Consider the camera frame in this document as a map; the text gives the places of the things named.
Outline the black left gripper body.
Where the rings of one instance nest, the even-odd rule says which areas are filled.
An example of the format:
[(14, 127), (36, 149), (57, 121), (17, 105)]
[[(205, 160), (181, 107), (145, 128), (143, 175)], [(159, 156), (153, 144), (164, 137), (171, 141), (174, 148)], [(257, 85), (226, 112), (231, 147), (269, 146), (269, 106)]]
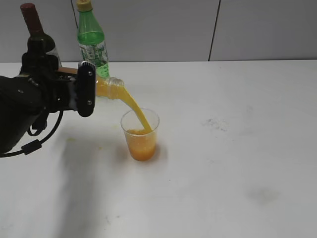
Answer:
[(57, 111), (77, 111), (75, 73), (59, 70), (56, 56), (45, 52), (44, 40), (32, 40), (22, 56), (20, 74), (26, 74), (29, 81), (39, 88), (45, 109)]

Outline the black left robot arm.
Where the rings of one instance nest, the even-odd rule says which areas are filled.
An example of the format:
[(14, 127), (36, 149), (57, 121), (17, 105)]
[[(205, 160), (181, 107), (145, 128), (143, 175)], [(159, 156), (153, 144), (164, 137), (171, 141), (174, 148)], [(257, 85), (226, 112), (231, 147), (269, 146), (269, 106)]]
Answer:
[(58, 59), (45, 52), (43, 40), (32, 40), (15, 77), (0, 78), (0, 156), (23, 153), (12, 148), (34, 123), (50, 113), (70, 109), (71, 80), (58, 71)]

